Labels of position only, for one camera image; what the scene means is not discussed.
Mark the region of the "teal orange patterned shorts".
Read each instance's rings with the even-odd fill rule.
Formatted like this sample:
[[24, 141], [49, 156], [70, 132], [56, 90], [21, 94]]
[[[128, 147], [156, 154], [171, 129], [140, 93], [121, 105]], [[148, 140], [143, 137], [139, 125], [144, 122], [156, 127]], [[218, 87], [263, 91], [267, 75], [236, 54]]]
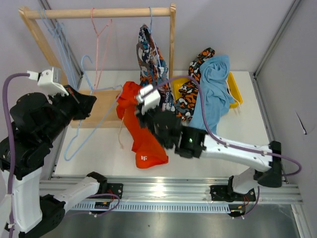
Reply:
[[[140, 85], [159, 85], [168, 80], [168, 67], [154, 41], [150, 28], [143, 24], [136, 45], [137, 60], [140, 68]], [[173, 111], [174, 97], [170, 84], [158, 88], [161, 96], [159, 105], [163, 111]]]

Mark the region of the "bright orange shorts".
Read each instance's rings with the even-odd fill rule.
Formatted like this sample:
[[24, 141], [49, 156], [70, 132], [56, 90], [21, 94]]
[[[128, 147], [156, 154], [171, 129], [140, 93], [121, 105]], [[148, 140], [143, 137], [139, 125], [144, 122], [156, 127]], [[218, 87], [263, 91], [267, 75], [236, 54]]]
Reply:
[[126, 126], [133, 138], [131, 150], [135, 153], [136, 167], [148, 169], [153, 166], [167, 164], [169, 158], [163, 147], [147, 128], [141, 128], [135, 115], [137, 101], [135, 99], [141, 86], [133, 81], [123, 85], [123, 91], [118, 96], [116, 114]]

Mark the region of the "pink wire hanger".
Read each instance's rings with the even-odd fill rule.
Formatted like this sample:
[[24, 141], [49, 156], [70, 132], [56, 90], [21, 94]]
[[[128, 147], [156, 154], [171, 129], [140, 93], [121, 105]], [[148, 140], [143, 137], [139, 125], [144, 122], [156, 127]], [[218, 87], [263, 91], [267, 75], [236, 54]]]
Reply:
[[102, 72], [106, 64], [108, 46], [112, 32], [112, 19], [109, 19], [104, 27], [98, 30], [94, 20], [94, 11], [95, 8], [91, 8], [90, 18], [94, 33], [96, 35], [95, 81], [93, 84], [93, 89], [97, 90]]

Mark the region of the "orange grey camo shorts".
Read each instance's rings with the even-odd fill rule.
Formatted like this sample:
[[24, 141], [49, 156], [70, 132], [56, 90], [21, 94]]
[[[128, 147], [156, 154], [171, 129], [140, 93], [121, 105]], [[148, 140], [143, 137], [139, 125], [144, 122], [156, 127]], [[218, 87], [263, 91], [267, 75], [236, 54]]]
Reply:
[[[200, 66], [208, 59], [212, 58], [215, 54], [215, 50], [212, 48], [204, 49], [198, 54], [194, 60], [189, 64], [188, 75], [200, 82], [201, 72]], [[174, 103], [176, 116], [181, 118], [182, 121], [190, 121], [193, 117], [195, 104], [198, 96], [198, 88], [196, 84], [189, 80], [182, 84], [178, 89], [180, 97]]]

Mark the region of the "light blue mesh shorts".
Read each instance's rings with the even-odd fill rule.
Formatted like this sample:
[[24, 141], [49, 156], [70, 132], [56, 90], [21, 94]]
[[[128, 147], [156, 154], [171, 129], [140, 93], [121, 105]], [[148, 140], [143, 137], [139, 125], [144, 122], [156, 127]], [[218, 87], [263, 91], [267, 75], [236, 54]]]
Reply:
[[220, 118], [227, 114], [233, 97], [227, 92], [227, 78], [230, 72], [228, 55], [215, 56], [200, 66], [200, 88], [203, 99], [197, 96], [195, 110], [190, 127], [205, 130], [202, 113], [205, 114], [210, 131], [217, 134], [217, 125]]

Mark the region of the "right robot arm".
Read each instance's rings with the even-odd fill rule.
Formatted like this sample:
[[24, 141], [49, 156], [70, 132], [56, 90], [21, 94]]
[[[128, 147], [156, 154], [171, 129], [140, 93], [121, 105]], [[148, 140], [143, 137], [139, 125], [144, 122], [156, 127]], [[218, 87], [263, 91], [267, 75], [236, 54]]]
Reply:
[[232, 200], [258, 185], [282, 186], [281, 143], [278, 141], [256, 146], [210, 136], [205, 130], [184, 126], [173, 112], [162, 111], [158, 106], [146, 110], [139, 104], [135, 116], [140, 127], [147, 129], [163, 148], [174, 150], [180, 157], [222, 159], [247, 166], [247, 170], [228, 180], [226, 194]]

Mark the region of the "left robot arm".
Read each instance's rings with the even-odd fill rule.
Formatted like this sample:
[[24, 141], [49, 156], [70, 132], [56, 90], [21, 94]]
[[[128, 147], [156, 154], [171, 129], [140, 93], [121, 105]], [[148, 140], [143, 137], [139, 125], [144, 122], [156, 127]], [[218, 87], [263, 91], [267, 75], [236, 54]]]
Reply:
[[107, 179], [96, 172], [60, 194], [39, 194], [44, 160], [53, 142], [72, 120], [89, 117], [97, 100], [71, 86], [66, 86], [66, 92], [55, 96], [29, 93], [10, 109], [15, 153], [11, 153], [9, 139], [4, 139], [0, 144], [0, 170], [7, 177], [14, 165], [13, 181], [7, 186], [12, 187], [14, 228], [21, 238], [41, 237], [56, 228], [65, 214], [85, 198], [103, 198], [107, 194]]

